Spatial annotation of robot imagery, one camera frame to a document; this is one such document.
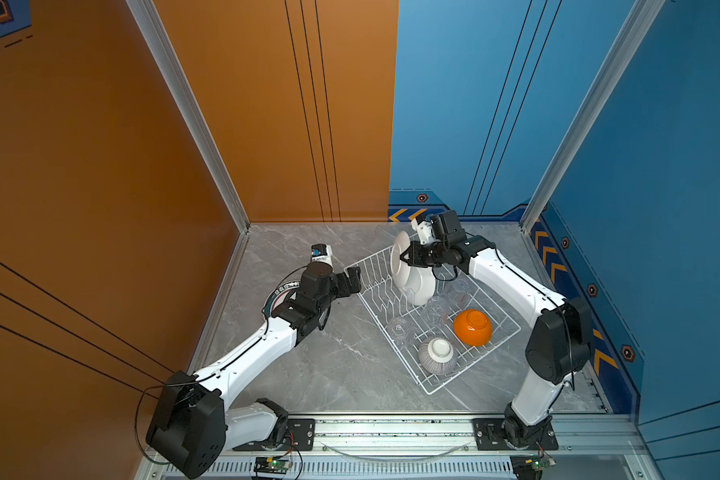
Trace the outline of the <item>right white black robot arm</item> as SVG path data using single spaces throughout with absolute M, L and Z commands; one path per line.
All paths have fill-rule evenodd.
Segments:
M 590 307 L 537 282 L 493 242 L 468 233 L 453 210 L 420 214 L 411 225 L 416 236 L 401 233 L 392 244 L 390 272 L 414 303 L 433 297 L 435 268 L 451 266 L 498 293 L 530 326 L 528 373 L 507 405 L 501 431 L 513 449 L 539 446 L 552 430 L 551 407 L 593 354 Z

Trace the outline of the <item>plain white plate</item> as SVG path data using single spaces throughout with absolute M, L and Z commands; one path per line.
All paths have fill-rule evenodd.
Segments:
M 431 268 L 401 263 L 392 278 L 404 299 L 414 306 L 425 305 L 435 294 L 437 281 Z
M 403 289 L 409 279 L 411 267 L 401 259 L 401 256 L 410 246 L 410 237 L 406 232 L 400 232 L 391 247 L 390 272 L 391 278 L 398 289 Z

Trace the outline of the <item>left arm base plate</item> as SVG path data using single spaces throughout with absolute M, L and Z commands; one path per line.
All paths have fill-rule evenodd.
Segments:
M 264 452 L 275 451 L 285 452 L 291 447 L 291 440 L 294 440 L 295 447 L 302 453 L 311 451 L 315 440 L 314 418 L 290 418 L 287 422 L 285 436 L 277 443 L 271 442 L 249 442 L 234 448 L 237 452 Z

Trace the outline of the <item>green rimmed white plate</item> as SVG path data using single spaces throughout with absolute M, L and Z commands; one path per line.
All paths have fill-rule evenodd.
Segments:
M 287 282 L 279 285 L 267 297 L 261 313 L 265 320 L 272 317 L 272 312 L 281 305 L 285 300 L 292 298 L 299 288 L 297 281 Z

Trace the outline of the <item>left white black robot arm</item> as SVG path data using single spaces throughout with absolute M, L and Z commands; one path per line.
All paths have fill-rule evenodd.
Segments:
M 323 261 L 309 263 L 295 292 L 257 332 L 214 363 L 193 374 L 177 371 L 159 386 L 146 444 L 189 479 L 203 475 L 225 450 L 249 443 L 281 446 L 286 410 L 266 398 L 236 408 L 235 399 L 271 363 L 323 329 L 335 300 L 361 290 L 359 267 L 337 273 Z

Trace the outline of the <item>white wire dish rack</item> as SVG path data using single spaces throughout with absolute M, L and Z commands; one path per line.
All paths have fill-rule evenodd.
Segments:
M 497 302 L 498 296 L 490 293 L 485 287 L 479 286 L 472 278 L 463 273 L 459 274 L 457 278 L 466 277 L 471 282 L 473 289 L 471 301 L 464 310 L 480 310 L 490 317 L 493 324 L 492 339 L 487 345 L 481 347 L 473 347 L 462 343 L 454 334 L 453 321 L 455 317 L 464 310 L 457 310 L 450 304 L 448 323 L 440 328 L 428 329 L 423 317 L 423 307 L 427 303 L 422 306 L 414 306 L 404 299 L 402 293 L 395 286 L 391 278 L 390 252 L 391 249 L 386 248 L 356 263 L 356 265 L 361 268 L 361 282 L 363 286 L 363 290 L 360 293 L 361 302 L 407 372 L 426 394 L 431 395 L 442 389 L 453 379 L 488 357 L 521 331 L 521 325 L 516 321 L 516 316 L 507 312 L 506 309 Z M 443 290 L 449 282 L 457 278 L 453 277 L 453 272 L 449 267 L 437 268 L 435 270 L 435 276 L 437 283 L 433 297 L 441 297 L 446 300 L 443 295 Z M 385 331 L 387 322 L 398 316 L 408 318 L 415 327 L 415 339 L 404 348 L 398 348 L 394 345 Z M 455 356 L 457 358 L 456 366 L 455 369 L 447 375 L 430 374 L 426 372 L 419 363 L 419 346 L 424 341 L 435 337 L 442 337 L 449 340 L 455 350 Z

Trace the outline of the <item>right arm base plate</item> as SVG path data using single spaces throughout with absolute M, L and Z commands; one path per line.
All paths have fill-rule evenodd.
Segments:
M 528 426 L 519 419 L 476 418 L 472 420 L 473 434 L 480 451 L 524 451 L 541 448 L 559 449 L 556 433 L 549 416 L 539 424 Z

